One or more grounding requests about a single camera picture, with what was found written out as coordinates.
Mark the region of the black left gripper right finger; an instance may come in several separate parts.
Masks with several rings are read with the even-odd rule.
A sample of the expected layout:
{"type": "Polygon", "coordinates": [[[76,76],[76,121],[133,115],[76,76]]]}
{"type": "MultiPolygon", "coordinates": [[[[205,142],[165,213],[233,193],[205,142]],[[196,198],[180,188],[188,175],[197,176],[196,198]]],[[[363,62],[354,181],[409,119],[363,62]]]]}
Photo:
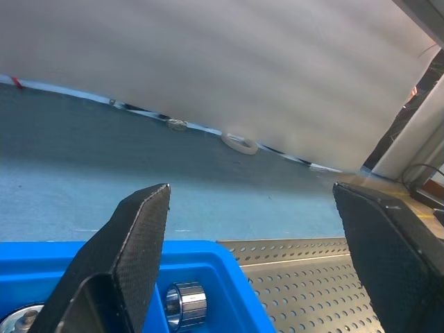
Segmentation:
{"type": "Polygon", "coordinates": [[[443,242],[399,198],[332,188],[357,275],[386,332],[443,331],[443,242]]]}

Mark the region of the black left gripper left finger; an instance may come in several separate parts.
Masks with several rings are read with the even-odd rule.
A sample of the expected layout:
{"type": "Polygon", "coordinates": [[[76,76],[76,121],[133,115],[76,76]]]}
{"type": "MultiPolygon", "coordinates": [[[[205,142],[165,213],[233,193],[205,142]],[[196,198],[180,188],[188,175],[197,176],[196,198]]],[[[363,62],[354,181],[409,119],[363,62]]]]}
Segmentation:
{"type": "Polygon", "coordinates": [[[30,332],[141,332],[160,267],[170,186],[124,198],[77,252],[30,332]]]}

